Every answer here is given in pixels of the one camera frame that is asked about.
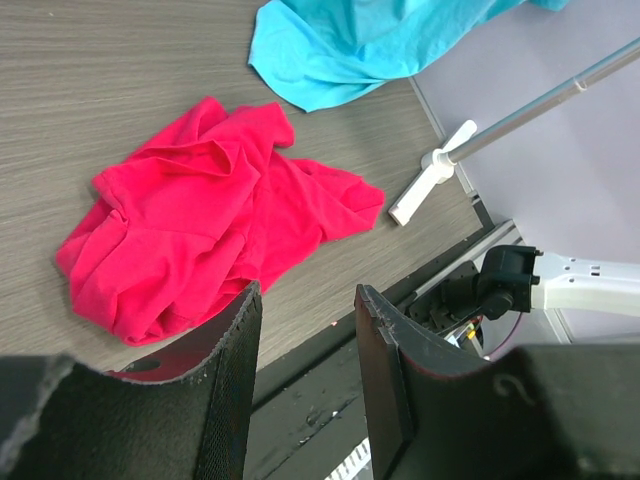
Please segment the blue t shirt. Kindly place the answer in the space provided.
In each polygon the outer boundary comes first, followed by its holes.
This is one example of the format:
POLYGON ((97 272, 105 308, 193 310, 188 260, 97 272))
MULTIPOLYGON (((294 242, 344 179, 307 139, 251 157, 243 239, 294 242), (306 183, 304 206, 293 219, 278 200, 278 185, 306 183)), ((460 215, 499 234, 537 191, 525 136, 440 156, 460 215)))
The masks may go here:
POLYGON ((306 113, 412 77, 520 0, 269 1, 256 14, 249 65, 306 113))

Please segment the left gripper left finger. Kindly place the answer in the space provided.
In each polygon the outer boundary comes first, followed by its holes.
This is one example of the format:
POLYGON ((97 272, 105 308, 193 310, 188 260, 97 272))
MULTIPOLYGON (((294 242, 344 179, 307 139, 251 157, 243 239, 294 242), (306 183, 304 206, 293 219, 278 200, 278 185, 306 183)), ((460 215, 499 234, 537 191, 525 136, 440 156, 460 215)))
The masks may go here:
POLYGON ((120 372, 66 354, 3 357, 2 477, 241 478, 261 323, 251 284, 120 372))

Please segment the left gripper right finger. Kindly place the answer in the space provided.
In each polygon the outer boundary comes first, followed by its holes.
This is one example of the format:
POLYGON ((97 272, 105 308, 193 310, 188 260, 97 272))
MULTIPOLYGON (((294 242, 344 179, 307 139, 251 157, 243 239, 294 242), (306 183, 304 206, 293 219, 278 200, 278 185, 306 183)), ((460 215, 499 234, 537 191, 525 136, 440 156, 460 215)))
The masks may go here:
POLYGON ((355 295, 378 479, 635 479, 639 349, 524 346, 488 362, 355 295))

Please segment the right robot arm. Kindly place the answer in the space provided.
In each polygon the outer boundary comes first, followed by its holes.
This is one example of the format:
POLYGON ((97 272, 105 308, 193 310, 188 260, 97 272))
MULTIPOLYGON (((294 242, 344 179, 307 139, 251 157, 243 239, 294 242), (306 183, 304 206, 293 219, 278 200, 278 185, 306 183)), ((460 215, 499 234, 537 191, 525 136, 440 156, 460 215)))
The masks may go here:
POLYGON ((460 346, 514 312, 574 309, 637 317, 639 266, 542 252, 533 246, 497 245, 476 267, 464 259, 415 291, 400 310, 460 346))

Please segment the pink t shirt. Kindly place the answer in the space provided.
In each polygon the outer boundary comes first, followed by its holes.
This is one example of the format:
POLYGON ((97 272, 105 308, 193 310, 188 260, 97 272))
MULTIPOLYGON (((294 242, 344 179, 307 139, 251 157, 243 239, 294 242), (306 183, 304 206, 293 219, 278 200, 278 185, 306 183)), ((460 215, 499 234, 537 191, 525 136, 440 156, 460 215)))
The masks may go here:
POLYGON ((371 230, 384 192, 286 157, 294 141, 280 105, 230 112, 207 97, 96 175, 97 200, 56 255, 74 313, 127 345, 152 344, 371 230))

